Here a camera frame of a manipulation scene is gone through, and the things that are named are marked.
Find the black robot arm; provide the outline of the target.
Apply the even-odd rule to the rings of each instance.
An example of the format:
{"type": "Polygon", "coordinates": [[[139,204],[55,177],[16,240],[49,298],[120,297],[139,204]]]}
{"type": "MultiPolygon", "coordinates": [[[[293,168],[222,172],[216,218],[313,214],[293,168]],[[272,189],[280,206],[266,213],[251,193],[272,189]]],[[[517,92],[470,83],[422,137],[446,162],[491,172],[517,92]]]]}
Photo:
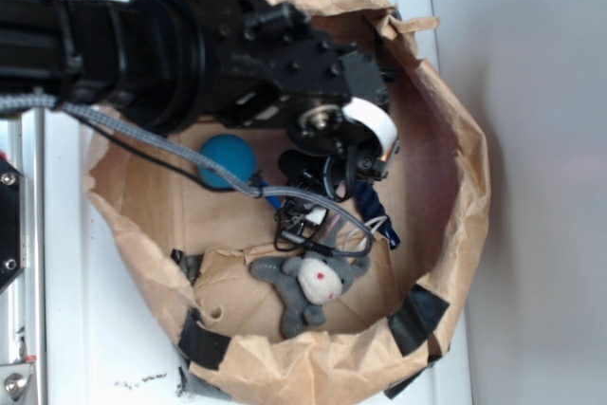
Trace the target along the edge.
{"type": "Polygon", "coordinates": [[[1,0],[1,90],[106,104],[161,135],[211,116],[283,129],[348,175],[387,175],[398,133],[375,59],[289,2],[1,0]]]}

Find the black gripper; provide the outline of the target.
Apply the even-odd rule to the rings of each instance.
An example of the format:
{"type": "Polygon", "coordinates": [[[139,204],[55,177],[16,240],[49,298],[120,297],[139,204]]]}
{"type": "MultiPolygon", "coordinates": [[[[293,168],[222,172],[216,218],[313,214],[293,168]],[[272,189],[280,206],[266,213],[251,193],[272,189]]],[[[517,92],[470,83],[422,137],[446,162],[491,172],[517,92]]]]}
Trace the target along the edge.
{"type": "Polygon", "coordinates": [[[289,3],[242,3],[215,17],[208,113],[229,128],[284,129],[311,156],[346,159],[384,177],[397,144],[375,58],[339,45],[289,3]]]}

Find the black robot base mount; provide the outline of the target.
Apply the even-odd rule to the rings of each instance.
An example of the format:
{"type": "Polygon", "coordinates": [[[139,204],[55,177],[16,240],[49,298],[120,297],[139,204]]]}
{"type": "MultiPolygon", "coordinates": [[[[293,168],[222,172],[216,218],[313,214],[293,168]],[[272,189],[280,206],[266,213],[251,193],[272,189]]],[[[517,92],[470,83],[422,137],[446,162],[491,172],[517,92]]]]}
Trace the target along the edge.
{"type": "Polygon", "coordinates": [[[22,248],[22,175],[1,157],[1,293],[21,274],[24,268],[22,248]]]}

